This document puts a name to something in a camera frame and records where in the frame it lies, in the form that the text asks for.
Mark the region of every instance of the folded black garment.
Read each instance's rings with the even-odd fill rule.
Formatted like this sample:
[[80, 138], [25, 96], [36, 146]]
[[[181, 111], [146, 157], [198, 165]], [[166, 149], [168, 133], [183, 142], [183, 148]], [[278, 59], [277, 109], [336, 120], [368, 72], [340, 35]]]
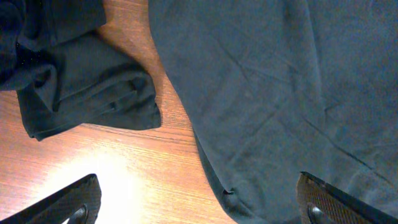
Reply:
[[20, 90], [32, 83], [28, 70], [42, 64], [38, 52], [77, 38], [106, 23], [102, 0], [3, 0], [0, 2], [0, 90]]
[[42, 50], [40, 57], [47, 63], [27, 73], [41, 80], [17, 91], [30, 137], [42, 140], [81, 123], [135, 130], [160, 126], [151, 77], [96, 34]]
[[398, 1], [149, 1], [220, 204], [297, 223], [309, 172], [398, 217]]
[[17, 90], [30, 137], [42, 140], [81, 123], [160, 126], [151, 77], [87, 33], [105, 21], [101, 0], [0, 2], [0, 90]]

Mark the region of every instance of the wooden table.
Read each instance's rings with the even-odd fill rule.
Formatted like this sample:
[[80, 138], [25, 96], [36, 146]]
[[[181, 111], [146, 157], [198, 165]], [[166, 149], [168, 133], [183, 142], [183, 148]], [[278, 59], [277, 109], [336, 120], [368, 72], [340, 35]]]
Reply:
[[233, 223], [201, 167], [192, 127], [150, 36], [145, 0], [104, 0], [99, 33], [152, 75], [162, 127], [130, 131], [82, 124], [38, 142], [14, 91], [0, 93], [0, 220], [86, 174], [103, 192], [96, 223]]

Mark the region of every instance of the clothing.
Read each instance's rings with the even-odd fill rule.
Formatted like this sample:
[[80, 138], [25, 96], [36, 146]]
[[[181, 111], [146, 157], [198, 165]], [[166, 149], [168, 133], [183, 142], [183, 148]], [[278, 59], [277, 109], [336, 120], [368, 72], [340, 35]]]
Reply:
[[149, 1], [209, 183], [239, 223], [296, 223], [309, 172], [398, 218], [398, 1]]
[[0, 2], [0, 90], [17, 90], [30, 137], [160, 126], [151, 77], [91, 32], [105, 22], [101, 0]]

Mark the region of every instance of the fabric fold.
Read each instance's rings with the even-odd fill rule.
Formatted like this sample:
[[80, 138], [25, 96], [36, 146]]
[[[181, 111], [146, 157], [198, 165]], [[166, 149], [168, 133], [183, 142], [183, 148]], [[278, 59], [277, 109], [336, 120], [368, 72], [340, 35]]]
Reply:
[[397, 1], [149, 1], [230, 217], [299, 222], [304, 171], [398, 218], [397, 13]]

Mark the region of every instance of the black cloth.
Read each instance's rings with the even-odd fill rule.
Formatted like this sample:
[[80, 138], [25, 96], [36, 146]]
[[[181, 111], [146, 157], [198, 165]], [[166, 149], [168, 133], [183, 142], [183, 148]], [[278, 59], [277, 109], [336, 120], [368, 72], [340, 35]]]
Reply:
[[30, 137], [81, 123], [160, 126], [151, 77], [89, 32], [105, 22], [101, 0], [0, 2], [0, 90], [17, 90]]
[[149, 1], [209, 183], [239, 223], [297, 223], [309, 172], [398, 217], [398, 1]]

